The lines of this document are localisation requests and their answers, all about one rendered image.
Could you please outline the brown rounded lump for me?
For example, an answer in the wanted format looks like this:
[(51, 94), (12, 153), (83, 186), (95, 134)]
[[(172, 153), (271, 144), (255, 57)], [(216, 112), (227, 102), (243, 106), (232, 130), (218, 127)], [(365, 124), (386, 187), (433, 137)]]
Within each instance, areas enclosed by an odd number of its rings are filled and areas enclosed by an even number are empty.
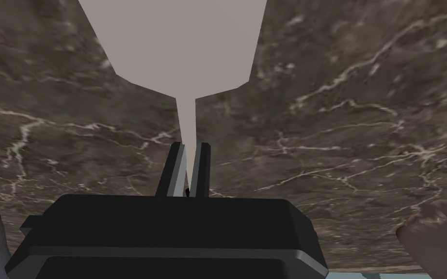
[(447, 200), (437, 200), (396, 229), (398, 241), (431, 279), (447, 279)]

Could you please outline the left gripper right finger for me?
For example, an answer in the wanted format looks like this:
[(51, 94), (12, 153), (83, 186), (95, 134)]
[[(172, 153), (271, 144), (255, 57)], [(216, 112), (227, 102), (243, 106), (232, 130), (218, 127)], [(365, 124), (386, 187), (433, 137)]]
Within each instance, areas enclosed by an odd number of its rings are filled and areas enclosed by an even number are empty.
[(198, 143), (192, 171), (189, 197), (209, 196), (211, 146), (207, 142)]

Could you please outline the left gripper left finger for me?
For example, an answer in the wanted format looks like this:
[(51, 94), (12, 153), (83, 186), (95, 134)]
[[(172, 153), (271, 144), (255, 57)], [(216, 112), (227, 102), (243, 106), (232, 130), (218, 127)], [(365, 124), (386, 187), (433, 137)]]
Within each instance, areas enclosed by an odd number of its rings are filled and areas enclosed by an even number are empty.
[(176, 141), (171, 144), (155, 196), (183, 197), (186, 167), (185, 145)]

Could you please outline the grey spatula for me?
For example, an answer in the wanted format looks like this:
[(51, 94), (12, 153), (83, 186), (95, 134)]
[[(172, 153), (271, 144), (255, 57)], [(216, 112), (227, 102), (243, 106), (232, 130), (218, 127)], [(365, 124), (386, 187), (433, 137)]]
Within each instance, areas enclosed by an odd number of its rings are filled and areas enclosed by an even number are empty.
[(267, 0), (79, 0), (115, 73), (176, 100), (196, 190), (198, 98), (251, 76)]

